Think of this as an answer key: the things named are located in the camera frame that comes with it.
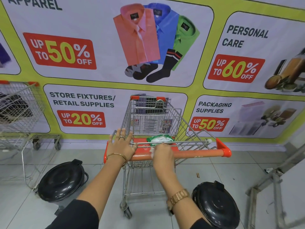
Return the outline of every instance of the pink shirt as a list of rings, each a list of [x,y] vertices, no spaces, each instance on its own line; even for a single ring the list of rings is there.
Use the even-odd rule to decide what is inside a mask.
[[[121,7],[114,17],[128,66],[160,59],[153,10],[141,4]]]

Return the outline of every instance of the green packet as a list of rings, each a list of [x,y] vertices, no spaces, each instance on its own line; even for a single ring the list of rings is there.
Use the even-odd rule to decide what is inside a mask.
[[[152,136],[147,138],[147,142],[168,142],[168,141],[174,141],[173,138],[171,138],[168,134],[161,134],[157,136]]]

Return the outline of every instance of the green shirt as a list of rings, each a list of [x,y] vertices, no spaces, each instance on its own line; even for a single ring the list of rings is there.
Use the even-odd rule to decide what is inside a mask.
[[[190,19],[182,15],[179,16],[173,49],[182,54],[182,58],[177,62],[172,70],[176,69],[193,43],[198,38],[199,34],[200,32]]]

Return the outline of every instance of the black bin lid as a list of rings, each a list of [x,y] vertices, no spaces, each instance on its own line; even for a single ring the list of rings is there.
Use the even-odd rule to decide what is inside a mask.
[[[221,229],[238,227],[240,212],[222,183],[203,182],[193,190],[192,197],[214,227]]]
[[[82,161],[74,159],[50,169],[38,184],[38,195],[48,202],[57,202],[70,196],[84,182]]]

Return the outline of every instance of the red discount label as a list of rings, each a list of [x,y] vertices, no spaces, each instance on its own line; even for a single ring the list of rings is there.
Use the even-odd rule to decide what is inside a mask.
[[[103,112],[57,110],[57,114],[65,127],[106,127]]]
[[[201,131],[205,129],[207,131],[222,132],[228,121],[229,118],[193,117],[190,126],[194,131]]]
[[[252,83],[264,63],[264,59],[219,54],[208,79]]]
[[[96,69],[91,40],[23,33],[37,64]]]

